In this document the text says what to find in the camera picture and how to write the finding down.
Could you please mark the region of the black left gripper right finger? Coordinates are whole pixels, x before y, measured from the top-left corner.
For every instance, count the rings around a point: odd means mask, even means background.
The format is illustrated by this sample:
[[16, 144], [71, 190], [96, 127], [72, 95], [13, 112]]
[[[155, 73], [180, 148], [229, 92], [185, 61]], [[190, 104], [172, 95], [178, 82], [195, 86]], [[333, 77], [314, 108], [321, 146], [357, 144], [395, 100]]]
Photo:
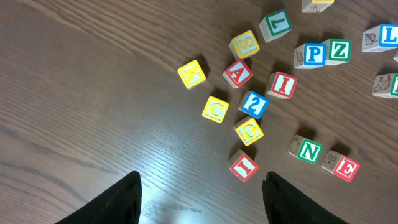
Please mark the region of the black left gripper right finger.
[[348, 224], [276, 172], [267, 173], [262, 193], [269, 224]]

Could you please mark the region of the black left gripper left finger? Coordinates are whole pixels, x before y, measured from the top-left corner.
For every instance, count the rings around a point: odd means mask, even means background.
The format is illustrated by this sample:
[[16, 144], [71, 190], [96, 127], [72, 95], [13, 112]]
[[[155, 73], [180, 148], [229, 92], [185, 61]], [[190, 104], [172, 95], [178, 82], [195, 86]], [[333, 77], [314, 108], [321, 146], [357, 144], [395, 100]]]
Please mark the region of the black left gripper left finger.
[[141, 202], [140, 173], [132, 171], [57, 224], [138, 224]]

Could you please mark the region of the green N block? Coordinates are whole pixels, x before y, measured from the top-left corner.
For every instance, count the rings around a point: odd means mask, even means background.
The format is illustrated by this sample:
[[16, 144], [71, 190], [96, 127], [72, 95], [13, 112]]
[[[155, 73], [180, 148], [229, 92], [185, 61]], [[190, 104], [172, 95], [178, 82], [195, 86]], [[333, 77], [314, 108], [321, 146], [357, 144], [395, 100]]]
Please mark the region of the green N block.
[[289, 153], [309, 164], [316, 164], [322, 153], [323, 146], [300, 135], [295, 135], [290, 143]]

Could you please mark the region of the red E block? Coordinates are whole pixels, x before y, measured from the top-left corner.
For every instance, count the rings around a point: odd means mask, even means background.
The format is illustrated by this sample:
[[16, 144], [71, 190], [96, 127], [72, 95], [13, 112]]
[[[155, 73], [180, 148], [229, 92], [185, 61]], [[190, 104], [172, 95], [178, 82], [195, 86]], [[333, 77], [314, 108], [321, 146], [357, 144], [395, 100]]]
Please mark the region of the red E block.
[[360, 167], [360, 163], [332, 150], [327, 152], [321, 163], [321, 168], [327, 170], [346, 182], [353, 181]]

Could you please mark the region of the red I block lower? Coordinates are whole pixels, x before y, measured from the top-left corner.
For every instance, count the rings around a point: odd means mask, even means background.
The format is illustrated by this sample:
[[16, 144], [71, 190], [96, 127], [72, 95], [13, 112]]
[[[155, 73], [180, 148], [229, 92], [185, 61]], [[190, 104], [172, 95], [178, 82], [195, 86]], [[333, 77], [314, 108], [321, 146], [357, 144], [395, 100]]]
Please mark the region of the red I block lower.
[[259, 168], [241, 149], [228, 160], [228, 167], [230, 171], [243, 182], [247, 182]]

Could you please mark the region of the red i block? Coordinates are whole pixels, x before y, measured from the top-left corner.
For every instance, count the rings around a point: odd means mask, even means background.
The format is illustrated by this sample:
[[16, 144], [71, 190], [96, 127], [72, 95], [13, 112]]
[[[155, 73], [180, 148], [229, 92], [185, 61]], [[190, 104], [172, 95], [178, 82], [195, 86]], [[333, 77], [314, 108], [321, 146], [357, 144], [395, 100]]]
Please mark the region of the red i block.
[[269, 78], [265, 94], [281, 99], [290, 99], [294, 94], [297, 82], [297, 77], [283, 72], [275, 72]]
[[228, 167], [230, 171], [243, 182], [247, 182], [259, 168], [241, 149], [228, 160]]

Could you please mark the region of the yellow O block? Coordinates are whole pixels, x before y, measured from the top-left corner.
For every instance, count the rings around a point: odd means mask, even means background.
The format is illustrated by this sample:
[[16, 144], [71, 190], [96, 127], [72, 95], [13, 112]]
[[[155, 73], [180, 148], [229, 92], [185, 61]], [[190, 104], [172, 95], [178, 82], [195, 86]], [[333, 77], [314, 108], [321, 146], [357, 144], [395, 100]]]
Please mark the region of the yellow O block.
[[236, 123], [233, 128], [245, 146], [253, 144], [264, 136], [257, 121], [250, 116]]

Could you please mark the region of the blue 2 block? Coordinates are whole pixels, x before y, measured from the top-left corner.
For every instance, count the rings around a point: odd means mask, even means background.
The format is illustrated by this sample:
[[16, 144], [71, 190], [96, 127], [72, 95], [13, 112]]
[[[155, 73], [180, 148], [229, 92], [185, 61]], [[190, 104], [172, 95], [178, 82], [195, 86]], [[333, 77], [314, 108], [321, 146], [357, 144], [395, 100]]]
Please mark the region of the blue 2 block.
[[269, 100], [255, 91], [248, 91], [244, 94], [238, 109], [255, 119], [261, 119]]

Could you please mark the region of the yellow C block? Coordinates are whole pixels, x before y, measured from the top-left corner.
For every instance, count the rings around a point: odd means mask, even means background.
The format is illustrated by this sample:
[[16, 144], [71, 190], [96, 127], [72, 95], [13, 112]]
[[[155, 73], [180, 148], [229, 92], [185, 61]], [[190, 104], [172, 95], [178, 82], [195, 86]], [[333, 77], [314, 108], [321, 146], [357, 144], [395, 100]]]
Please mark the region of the yellow C block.
[[202, 116], [216, 123], [222, 123], [228, 108], [228, 102], [210, 96], [206, 102]]

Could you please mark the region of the red I block upper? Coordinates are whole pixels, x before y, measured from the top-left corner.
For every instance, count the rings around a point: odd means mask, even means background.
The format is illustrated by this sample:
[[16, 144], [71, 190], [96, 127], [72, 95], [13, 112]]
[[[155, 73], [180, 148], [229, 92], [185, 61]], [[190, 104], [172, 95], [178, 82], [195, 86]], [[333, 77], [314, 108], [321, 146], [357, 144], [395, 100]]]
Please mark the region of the red I block upper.
[[283, 72], [275, 72], [269, 78], [265, 94], [281, 99], [290, 99], [294, 94], [297, 82], [297, 77]]

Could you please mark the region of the red A block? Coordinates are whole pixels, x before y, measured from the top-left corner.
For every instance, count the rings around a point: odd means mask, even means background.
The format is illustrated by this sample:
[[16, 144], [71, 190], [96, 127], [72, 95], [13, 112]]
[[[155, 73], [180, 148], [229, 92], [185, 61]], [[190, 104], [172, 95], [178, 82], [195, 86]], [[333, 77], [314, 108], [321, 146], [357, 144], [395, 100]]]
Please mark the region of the red A block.
[[244, 60], [239, 59], [223, 72], [223, 76], [233, 88], [239, 88], [251, 79], [254, 74]]

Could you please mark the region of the yellow K block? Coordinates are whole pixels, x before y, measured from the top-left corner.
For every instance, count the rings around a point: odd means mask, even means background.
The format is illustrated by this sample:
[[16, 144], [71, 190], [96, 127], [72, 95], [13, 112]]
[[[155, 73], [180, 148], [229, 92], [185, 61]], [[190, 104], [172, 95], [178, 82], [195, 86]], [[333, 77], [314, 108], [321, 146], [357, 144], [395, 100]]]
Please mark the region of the yellow K block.
[[188, 90], [206, 80], [206, 76], [197, 60], [192, 60], [180, 67], [177, 72]]

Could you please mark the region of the blue P block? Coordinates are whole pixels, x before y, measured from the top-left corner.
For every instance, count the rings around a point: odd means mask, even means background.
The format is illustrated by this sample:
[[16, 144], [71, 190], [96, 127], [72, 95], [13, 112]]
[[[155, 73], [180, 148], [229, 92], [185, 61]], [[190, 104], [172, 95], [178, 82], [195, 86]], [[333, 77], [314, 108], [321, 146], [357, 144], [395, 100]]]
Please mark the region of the blue P block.
[[294, 68], [314, 69], [325, 66], [326, 52], [324, 43], [304, 43], [294, 51]]

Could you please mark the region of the green B block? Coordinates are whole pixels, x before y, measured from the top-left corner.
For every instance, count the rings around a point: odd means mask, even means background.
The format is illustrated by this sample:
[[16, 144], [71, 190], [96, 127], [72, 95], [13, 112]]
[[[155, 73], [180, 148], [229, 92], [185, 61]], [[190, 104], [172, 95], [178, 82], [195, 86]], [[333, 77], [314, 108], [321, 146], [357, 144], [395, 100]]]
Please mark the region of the green B block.
[[377, 75], [374, 80], [372, 95], [381, 98], [397, 98], [397, 73]]

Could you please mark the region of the green Z block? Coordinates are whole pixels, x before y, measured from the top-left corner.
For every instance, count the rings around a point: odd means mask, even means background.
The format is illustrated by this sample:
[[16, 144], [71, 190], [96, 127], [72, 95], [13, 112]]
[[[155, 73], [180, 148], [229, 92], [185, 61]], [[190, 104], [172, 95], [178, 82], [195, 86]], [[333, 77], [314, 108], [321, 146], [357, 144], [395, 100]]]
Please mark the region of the green Z block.
[[325, 65], [340, 65], [351, 60], [351, 40], [331, 38], [323, 43], [326, 44]]

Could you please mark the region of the yellow S block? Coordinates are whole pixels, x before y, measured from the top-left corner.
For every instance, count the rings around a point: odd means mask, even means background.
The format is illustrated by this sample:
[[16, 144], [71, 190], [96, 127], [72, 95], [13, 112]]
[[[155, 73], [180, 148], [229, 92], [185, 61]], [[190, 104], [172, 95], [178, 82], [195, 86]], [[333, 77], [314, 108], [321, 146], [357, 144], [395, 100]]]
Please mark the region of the yellow S block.
[[245, 58], [253, 56], [260, 50], [260, 46], [252, 30], [248, 30], [233, 37], [229, 43], [229, 48], [236, 60], [244, 60]]

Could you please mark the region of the green 7 block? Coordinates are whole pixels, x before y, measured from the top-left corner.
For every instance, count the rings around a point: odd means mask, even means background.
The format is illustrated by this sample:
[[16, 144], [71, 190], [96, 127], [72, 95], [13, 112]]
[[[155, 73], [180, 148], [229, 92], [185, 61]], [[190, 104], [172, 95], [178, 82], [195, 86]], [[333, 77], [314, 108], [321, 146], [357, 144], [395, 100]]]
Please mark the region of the green 7 block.
[[265, 42], [276, 40], [292, 30], [292, 24], [285, 9], [273, 12], [263, 18], [259, 28]]

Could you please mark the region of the blue L block left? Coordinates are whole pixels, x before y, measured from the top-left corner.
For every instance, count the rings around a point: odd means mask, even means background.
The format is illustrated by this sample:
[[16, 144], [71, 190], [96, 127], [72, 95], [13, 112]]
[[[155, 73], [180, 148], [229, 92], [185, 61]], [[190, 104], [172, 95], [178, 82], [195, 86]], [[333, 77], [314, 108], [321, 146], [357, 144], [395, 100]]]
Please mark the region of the blue L block left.
[[362, 34], [363, 52], [385, 52], [397, 48], [397, 24], [380, 24]]

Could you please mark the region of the yellow block top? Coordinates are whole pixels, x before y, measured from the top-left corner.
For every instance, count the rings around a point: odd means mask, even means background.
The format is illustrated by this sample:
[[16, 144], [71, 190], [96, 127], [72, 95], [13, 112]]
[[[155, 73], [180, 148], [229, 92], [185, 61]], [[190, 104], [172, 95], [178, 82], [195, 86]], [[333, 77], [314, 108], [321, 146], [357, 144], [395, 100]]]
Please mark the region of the yellow block top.
[[302, 0], [303, 13], [321, 13], [334, 3], [334, 0]]

